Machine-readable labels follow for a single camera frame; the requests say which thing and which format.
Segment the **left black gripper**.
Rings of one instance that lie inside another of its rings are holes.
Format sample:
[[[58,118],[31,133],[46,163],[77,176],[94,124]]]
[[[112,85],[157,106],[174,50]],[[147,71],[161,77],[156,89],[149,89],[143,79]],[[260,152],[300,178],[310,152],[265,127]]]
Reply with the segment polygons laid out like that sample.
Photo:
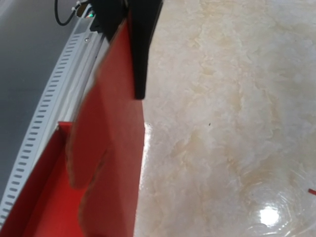
[[[95,13],[91,31],[102,33],[110,42],[128,13],[135,98],[146,94],[149,49],[162,9],[162,0],[91,0]]]

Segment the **red paper box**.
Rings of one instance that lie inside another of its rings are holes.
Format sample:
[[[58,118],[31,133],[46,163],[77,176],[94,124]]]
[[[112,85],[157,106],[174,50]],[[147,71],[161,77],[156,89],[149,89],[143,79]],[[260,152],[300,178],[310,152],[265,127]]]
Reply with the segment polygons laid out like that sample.
[[[75,121],[59,123],[1,236],[133,236],[144,134],[123,21]]]

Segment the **torn red paper scrap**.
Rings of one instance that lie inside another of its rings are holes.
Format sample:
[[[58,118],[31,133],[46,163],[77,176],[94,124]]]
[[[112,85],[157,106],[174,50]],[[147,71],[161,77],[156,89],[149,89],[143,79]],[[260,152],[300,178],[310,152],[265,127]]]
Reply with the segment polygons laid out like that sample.
[[[308,189],[308,192],[312,195],[316,195],[316,190],[313,189]]]

